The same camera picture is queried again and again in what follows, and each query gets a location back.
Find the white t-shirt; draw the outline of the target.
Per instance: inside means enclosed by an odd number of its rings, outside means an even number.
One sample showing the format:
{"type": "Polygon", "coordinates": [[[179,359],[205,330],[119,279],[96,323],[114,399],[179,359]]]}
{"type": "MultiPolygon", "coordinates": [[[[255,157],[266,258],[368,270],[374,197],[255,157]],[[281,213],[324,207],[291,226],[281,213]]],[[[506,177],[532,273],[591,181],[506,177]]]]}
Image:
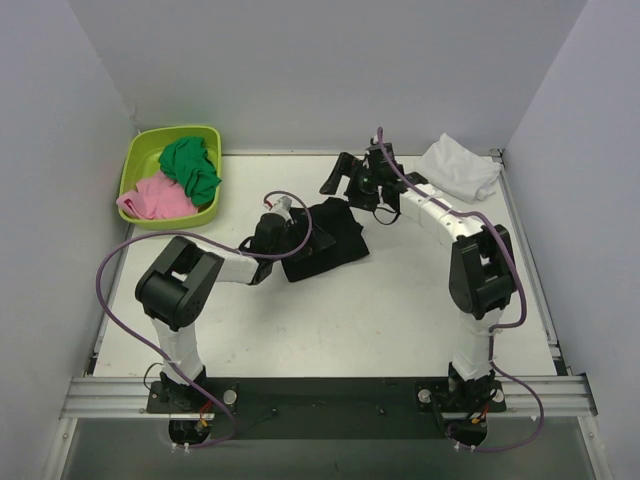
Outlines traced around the white t-shirt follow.
{"type": "Polygon", "coordinates": [[[471,152],[443,133],[416,161],[415,170],[436,188],[473,204],[495,193],[502,165],[471,152]]]}

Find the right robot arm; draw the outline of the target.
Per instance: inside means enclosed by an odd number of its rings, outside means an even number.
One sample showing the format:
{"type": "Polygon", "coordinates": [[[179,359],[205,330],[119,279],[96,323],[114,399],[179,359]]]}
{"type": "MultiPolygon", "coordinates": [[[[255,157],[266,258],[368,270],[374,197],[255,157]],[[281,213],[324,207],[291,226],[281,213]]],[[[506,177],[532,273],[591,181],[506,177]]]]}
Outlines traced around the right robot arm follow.
{"type": "Polygon", "coordinates": [[[448,290],[462,323],[449,365],[449,401],[460,408],[483,405],[496,390],[492,328],[517,290],[509,233],[455,210],[421,174],[406,174],[392,154],[389,143],[370,146],[362,159],[340,153],[320,193],[335,194],[347,178],[349,206],[375,212],[386,204],[450,248],[448,290]]]}

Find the black t-shirt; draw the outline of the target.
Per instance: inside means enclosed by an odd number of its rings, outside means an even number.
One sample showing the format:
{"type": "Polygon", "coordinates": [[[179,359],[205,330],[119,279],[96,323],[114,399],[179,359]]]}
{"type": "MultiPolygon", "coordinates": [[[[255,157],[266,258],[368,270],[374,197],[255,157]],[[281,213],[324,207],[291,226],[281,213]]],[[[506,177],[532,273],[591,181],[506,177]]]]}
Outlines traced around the black t-shirt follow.
{"type": "Polygon", "coordinates": [[[281,261],[287,280],[299,282],[369,255],[359,224],[347,202],[330,197],[309,208],[312,234],[305,247],[281,261]]]}

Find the lime green plastic tub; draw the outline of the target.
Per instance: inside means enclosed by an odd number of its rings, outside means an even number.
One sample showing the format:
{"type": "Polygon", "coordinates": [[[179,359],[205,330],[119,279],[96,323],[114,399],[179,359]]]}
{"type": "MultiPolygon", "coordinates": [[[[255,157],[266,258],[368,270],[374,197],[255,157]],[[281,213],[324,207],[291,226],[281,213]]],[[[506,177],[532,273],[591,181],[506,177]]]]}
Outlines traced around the lime green plastic tub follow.
{"type": "MultiPolygon", "coordinates": [[[[139,133],[131,142],[122,169],[119,193],[123,194],[136,187],[136,183],[160,170],[158,162],[164,148],[182,137],[195,136],[204,139],[208,157],[222,177],[222,145],[219,132],[207,125],[181,125],[147,130],[139,133]]],[[[211,202],[202,206],[197,214],[173,219],[136,219],[118,208],[120,216],[127,222],[150,231],[185,230],[206,225],[216,216],[220,190],[211,202]]]]}

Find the pink t-shirt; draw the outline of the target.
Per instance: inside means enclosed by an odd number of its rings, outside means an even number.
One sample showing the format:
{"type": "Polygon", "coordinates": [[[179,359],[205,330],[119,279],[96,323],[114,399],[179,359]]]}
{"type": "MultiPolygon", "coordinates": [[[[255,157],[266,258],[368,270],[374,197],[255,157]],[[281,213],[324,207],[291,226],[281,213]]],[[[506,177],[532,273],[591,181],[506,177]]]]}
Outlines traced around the pink t-shirt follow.
{"type": "Polygon", "coordinates": [[[161,171],[139,180],[134,189],[117,198],[116,204],[127,216],[142,220],[182,218],[198,213],[183,187],[161,171]]]}

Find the aluminium frame rail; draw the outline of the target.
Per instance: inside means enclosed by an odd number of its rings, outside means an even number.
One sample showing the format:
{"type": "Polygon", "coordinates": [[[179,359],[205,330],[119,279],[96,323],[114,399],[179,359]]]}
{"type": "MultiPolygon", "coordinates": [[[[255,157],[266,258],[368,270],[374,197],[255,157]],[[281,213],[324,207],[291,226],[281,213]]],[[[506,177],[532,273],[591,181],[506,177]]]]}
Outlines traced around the aluminium frame rail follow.
{"type": "MultiPolygon", "coordinates": [[[[528,418],[539,413],[534,397],[519,384],[501,377],[507,417],[528,418]]],[[[534,376],[522,379],[540,398],[547,417],[595,416],[597,408],[584,376],[534,376]]],[[[148,390],[136,377],[79,377],[69,386],[62,419],[186,419],[195,414],[151,413],[148,390]]]]}

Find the green t-shirt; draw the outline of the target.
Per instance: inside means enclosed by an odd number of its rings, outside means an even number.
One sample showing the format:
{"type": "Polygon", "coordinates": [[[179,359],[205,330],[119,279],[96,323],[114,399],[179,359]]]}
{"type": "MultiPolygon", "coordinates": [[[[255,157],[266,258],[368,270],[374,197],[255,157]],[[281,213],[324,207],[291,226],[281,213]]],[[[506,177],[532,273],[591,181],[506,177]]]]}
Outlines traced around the green t-shirt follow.
{"type": "Polygon", "coordinates": [[[176,181],[194,206],[214,200],[221,183],[217,168],[209,159],[203,137],[182,137],[164,148],[159,157],[160,170],[176,181]]]}

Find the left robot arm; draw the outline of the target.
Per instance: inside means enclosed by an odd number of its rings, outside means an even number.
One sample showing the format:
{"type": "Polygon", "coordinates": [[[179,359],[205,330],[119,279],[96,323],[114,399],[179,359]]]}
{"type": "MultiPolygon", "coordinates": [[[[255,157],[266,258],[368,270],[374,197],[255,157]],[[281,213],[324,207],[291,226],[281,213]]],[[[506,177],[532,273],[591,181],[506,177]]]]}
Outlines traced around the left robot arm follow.
{"type": "Polygon", "coordinates": [[[295,260],[307,260],[337,245],[320,226],[308,227],[287,213],[261,216],[254,234],[239,246],[238,255],[225,250],[205,251],[193,241],[176,236],[139,280],[135,297],[152,320],[163,362],[156,394],[178,410],[193,412],[206,404],[206,369],[197,347],[195,321],[215,283],[257,285],[272,272],[270,257],[301,249],[295,260]],[[264,259],[256,256],[268,255],[264,259]]]}

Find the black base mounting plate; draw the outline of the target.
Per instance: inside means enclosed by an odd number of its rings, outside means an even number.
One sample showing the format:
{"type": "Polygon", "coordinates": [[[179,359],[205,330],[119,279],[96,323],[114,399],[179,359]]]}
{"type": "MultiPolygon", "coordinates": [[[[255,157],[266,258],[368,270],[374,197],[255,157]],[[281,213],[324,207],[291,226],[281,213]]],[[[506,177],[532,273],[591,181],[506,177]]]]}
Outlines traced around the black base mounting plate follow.
{"type": "Polygon", "coordinates": [[[243,440],[441,439],[449,430],[483,441],[486,416],[506,410],[498,381],[427,378],[205,378],[213,404],[163,378],[147,410],[168,414],[176,443],[201,443],[237,429],[243,440]]]}

